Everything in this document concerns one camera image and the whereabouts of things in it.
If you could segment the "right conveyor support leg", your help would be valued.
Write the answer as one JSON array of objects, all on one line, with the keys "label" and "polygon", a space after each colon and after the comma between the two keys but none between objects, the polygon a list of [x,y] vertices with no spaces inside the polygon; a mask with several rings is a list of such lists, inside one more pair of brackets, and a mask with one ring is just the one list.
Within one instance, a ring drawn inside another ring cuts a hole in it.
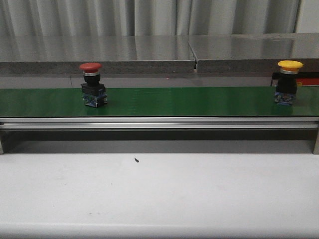
[{"label": "right conveyor support leg", "polygon": [[319,154],[319,129],[311,131],[311,152],[312,154]]}]

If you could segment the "aluminium conveyor frame rail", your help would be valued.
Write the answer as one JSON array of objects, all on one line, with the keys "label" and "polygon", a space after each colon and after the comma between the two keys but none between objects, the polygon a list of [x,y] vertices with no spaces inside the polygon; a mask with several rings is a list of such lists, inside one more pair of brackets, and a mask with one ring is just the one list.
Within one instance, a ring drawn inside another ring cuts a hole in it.
[{"label": "aluminium conveyor frame rail", "polygon": [[312,129],[318,117],[1,118],[1,130]]}]

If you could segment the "conveyor support leg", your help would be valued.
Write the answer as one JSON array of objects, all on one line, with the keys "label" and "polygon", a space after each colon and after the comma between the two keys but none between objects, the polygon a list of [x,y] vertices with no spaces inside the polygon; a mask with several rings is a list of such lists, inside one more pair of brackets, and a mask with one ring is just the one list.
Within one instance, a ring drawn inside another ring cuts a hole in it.
[{"label": "conveyor support leg", "polygon": [[311,152],[312,154],[319,154],[319,129],[311,131]]},{"label": "conveyor support leg", "polygon": [[4,154],[9,149],[10,134],[6,131],[0,132],[0,154]]}]

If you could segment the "red tray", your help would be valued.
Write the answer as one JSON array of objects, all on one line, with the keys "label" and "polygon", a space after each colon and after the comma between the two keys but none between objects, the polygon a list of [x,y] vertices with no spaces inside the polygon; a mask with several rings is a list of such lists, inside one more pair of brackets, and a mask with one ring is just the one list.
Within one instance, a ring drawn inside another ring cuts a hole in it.
[{"label": "red tray", "polygon": [[319,78],[297,78],[297,86],[319,86]]}]

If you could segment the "yellow mushroom push button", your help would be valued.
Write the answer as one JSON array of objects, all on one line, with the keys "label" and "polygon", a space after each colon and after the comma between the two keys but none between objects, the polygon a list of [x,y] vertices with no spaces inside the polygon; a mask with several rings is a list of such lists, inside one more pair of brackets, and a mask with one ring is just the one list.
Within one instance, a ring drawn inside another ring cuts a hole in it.
[{"label": "yellow mushroom push button", "polygon": [[303,63],[295,60],[282,60],[278,62],[280,76],[275,87],[275,103],[291,106],[296,99],[296,77]]}]

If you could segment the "red mushroom push button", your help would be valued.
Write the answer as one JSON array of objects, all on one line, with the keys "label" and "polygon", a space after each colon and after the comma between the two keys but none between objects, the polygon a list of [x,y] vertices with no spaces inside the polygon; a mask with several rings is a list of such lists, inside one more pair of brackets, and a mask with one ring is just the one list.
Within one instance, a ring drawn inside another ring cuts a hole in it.
[{"label": "red mushroom push button", "polygon": [[83,71],[85,83],[81,84],[84,105],[98,108],[107,101],[106,87],[100,83],[102,65],[97,62],[83,63],[79,66]]}]

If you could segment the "grey counter slab left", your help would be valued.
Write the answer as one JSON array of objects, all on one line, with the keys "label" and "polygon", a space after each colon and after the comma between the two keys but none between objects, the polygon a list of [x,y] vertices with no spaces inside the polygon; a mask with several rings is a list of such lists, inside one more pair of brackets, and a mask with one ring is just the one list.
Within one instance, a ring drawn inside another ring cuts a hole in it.
[{"label": "grey counter slab left", "polygon": [[71,75],[86,62],[102,74],[192,73],[195,59],[184,36],[1,37],[3,75]]}]

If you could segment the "grey pleated curtain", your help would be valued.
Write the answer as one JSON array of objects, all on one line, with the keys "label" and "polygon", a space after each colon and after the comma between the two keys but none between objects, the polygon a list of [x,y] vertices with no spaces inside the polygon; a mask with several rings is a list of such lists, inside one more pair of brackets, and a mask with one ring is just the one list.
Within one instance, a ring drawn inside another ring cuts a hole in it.
[{"label": "grey pleated curtain", "polygon": [[1,36],[292,33],[299,0],[3,0]]}]

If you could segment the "left conveyor support leg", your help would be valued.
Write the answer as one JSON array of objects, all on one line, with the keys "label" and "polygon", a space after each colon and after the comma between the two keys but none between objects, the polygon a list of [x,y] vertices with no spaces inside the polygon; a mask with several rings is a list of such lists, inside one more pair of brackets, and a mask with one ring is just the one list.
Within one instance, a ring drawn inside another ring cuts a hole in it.
[{"label": "left conveyor support leg", "polygon": [[4,154],[9,149],[10,134],[6,131],[0,132],[0,154]]}]

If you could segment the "green conveyor belt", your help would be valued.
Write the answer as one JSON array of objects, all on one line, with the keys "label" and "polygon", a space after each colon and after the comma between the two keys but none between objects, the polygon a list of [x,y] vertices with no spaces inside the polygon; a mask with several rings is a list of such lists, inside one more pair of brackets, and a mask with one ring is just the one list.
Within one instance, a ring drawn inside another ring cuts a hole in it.
[{"label": "green conveyor belt", "polygon": [[299,87],[291,106],[273,87],[109,88],[108,102],[84,105],[79,88],[1,89],[0,115],[15,117],[316,117],[318,87]]}]

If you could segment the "grey counter slab right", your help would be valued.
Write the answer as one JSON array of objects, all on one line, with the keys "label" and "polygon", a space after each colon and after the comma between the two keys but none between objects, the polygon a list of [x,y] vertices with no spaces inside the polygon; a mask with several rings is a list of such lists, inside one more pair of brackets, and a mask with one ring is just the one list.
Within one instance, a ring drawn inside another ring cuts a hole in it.
[{"label": "grey counter slab right", "polygon": [[273,73],[281,60],[319,70],[318,33],[196,35],[188,39],[198,73]]}]

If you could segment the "grey counter slab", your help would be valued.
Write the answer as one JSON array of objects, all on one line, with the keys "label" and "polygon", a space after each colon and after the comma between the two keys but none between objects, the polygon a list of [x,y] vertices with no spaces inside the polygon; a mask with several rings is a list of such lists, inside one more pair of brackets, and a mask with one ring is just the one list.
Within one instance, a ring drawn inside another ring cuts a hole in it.
[{"label": "grey counter slab", "polygon": [[184,36],[1,37],[3,75],[71,75],[86,62],[102,74],[192,73],[195,59]]},{"label": "grey counter slab", "polygon": [[198,73],[273,73],[281,60],[319,70],[318,33],[196,35],[188,39]]}]

